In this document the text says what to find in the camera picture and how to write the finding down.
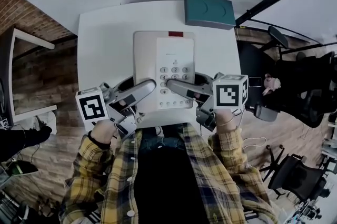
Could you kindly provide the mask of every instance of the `teal box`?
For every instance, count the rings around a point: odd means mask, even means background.
[[[231,29],[235,27],[234,10],[227,0],[184,0],[185,23],[189,26]]]

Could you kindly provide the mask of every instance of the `white table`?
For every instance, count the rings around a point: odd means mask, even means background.
[[[133,34],[165,30],[195,34],[195,71],[240,74],[234,30],[186,26],[183,1],[133,3],[80,15],[78,83],[80,90],[107,82],[115,86],[133,75]],[[149,113],[139,127],[195,122],[195,107]]]

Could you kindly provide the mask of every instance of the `telephone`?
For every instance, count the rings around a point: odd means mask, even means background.
[[[190,109],[193,101],[168,89],[166,81],[194,83],[194,34],[187,32],[135,32],[133,36],[134,84],[148,79],[155,90],[137,104],[139,113]]]

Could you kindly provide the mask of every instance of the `cuff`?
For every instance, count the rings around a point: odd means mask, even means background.
[[[93,137],[91,137],[91,131],[89,131],[88,138],[90,139],[91,142],[93,142],[94,144],[98,145],[98,147],[100,149],[105,150],[105,149],[109,149],[110,148],[110,144],[111,143],[109,143],[109,144],[103,144],[101,142],[97,142]]]
[[[108,149],[102,149],[92,142],[88,135],[84,135],[78,152],[87,161],[103,162],[103,158],[107,156],[107,151]]]
[[[241,130],[230,131],[228,133],[216,133],[211,137],[213,148],[220,148],[222,151],[233,150],[242,147]]]

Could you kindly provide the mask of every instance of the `shoe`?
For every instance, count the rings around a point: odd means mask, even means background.
[[[7,173],[10,176],[22,176],[32,174],[37,171],[38,169],[34,164],[24,160],[17,160],[10,163]]]
[[[38,120],[39,128],[48,126],[50,129],[52,129],[52,134],[57,134],[56,116],[53,112],[47,112],[45,114],[38,115],[36,118]]]
[[[36,129],[40,130],[38,119],[36,117],[30,117],[15,123],[12,130],[22,130],[22,129]]]

